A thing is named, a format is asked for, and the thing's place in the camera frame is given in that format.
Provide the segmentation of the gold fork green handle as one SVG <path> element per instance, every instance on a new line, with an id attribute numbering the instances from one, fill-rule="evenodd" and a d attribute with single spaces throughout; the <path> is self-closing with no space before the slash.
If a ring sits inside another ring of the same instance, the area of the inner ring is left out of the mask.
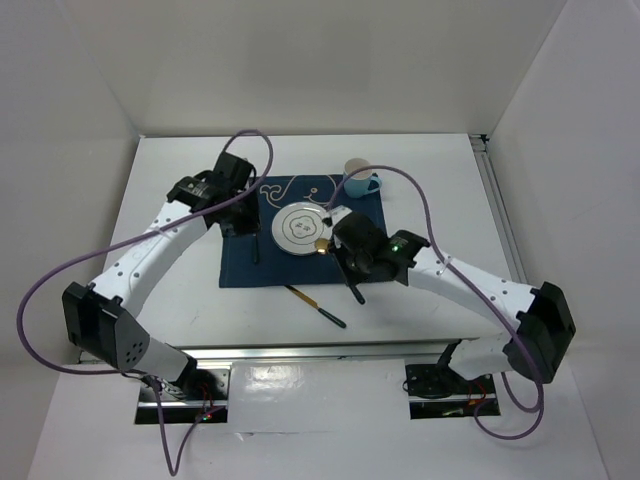
<path id="1" fill-rule="evenodd" d="M 254 265 L 258 265 L 261 261 L 259 237 L 254 234 L 251 243 L 251 259 Z"/>

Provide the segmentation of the gold spoon green handle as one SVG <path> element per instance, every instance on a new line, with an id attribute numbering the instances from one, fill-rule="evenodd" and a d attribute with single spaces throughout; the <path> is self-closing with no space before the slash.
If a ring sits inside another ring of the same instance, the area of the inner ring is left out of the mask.
<path id="1" fill-rule="evenodd" d="M 359 285 L 364 282 L 365 275 L 355 267 L 354 257 L 344 246 L 337 246 L 333 240 L 320 238 L 314 243 L 316 252 L 321 255 L 329 255 L 337 265 L 345 285 L 349 288 L 354 298 L 360 305 L 366 303 L 365 297 L 359 290 Z"/>

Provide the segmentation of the white plate with dark rim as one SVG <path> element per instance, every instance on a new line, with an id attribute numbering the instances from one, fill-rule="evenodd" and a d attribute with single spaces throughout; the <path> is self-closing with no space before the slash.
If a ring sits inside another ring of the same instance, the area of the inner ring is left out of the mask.
<path id="1" fill-rule="evenodd" d="M 294 202 L 277 211 L 271 237 L 285 253 L 306 256 L 317 252 L 316 241 L 329 239 L 331 228 L 323 220 L 327 211 L 310 202 Z"/>

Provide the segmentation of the blue placemat with whale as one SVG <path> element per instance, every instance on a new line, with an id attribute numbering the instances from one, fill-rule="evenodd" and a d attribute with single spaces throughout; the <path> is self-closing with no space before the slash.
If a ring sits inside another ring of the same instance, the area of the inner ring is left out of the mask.
<path id="1" fill-rule="evenodd" d="M 251 259 L 252 237 L 223 240 L 219 286 L 221 288 L 259 288 L 284 285 L 321 285 L 343 282 L 338 267 L 329 256 L 296 256 L 285 253 L 271 237 L 271 222 L 279 209 L 308 201 L 326 205 L 340 174 L 270 176 L 258 189 L 261 231 L 257 233 L 261 261 Z"/>

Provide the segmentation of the light blue mug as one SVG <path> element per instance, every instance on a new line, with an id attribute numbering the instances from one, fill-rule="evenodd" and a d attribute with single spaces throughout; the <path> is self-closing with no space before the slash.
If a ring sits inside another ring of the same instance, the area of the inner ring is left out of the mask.
<path id="1" fill-rule="evenodd" d="M 369 162 L 362 158 L 352 158 L 345 163 L 343 190 L 350 198 L 362 198 L 380 190 L 381 179 L 373 170 L 364 170 L 367 165 L 369 165 Z"/>

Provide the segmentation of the gold knife green handle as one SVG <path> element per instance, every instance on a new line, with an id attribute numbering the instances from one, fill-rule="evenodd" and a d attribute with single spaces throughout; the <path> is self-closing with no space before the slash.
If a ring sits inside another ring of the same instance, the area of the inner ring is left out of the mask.
<path id="1" fill-rule="evenodd" d="M 316 310 L 320 315 L 322 315 L 323 317 L 331 321 L 333 324 L 338 326 L 339 328 L 341 329 L 347 328 L 347 324 L 343 320 L 339 319 L 337 316 L 333 315 L 332 313 L 328 312 L 326 309 L 322 308 L 315 300 L 313 300 L 308 295 L 301 292 L 299 289 L 291 285 L 286 285 L 285 288 L 289 292 L 294 294 L 296 297 L 298 297 L 300 300 L 305 302 L 307 305 L 312 307 L 314 310 Z"/>

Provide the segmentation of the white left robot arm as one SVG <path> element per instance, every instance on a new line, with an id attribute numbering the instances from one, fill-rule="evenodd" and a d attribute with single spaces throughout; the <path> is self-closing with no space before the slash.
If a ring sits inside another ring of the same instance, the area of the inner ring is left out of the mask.
<path id="1" fill-rule="evenodd" d="M 176 399 L 202 399 L 217 380 L 186 352 L 153 338 L 137 321 L 144 303 L 179 257 L 213 225 L 225 237 L 261 228 L 256 174 L 247 160 L 223 152 L 211 170 L 179 180 L 132 246 L 88 285 L 71 283 L 62 295 L 70 341 L 122 373 L 161 380 Z"/>

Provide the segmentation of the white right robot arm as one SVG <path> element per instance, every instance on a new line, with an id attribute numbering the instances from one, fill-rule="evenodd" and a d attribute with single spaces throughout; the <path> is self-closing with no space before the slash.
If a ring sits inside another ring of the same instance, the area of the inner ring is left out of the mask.
<path id="1" fill-rule="evenodd" d="M 500 333 L 449 344 L 436 369 L 448 392 L 460 391 L 485 374 L 516 372 L 551 383 L 576 327 L 564 292 L 487 273 L 444 253 L 406 230 L 387 235 L 366 215 L 340 206 L 323 220 L 330 230 L 328 252 L 359 303 L 361 283 L 396 282 L 435 293 L 500 327 Z"/>

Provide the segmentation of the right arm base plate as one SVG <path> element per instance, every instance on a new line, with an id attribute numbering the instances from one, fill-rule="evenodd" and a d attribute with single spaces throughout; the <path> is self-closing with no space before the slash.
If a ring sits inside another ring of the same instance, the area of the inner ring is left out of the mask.
<path id="1" fill-rule="evenodd" d="M 402 390 L 408 396 L 412 420 L 499 416 L 500 406 L 491 375 L 465 380 L 436 364 L 407 364 Z"/>

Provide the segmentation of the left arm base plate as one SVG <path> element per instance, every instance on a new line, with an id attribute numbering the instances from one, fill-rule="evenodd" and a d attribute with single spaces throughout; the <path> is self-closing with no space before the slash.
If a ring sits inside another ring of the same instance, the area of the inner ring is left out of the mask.
<path id="1" fill-rule="evenodd" d="M 205 383 L 197 383 L 188 393 L 180 391 L 166 381 L 160 382 L 159 398 L 166 424 L 192 424 L 199 415 L 204 416 L 202 424 L 223 424 L 228 421 L 232 364 L 229 361 L 206 361 L 200 369 L 205 370 L 208 377 Z M 147 382 L 140 385 L 134 423 L 159 423 L 154 391 Z"/>

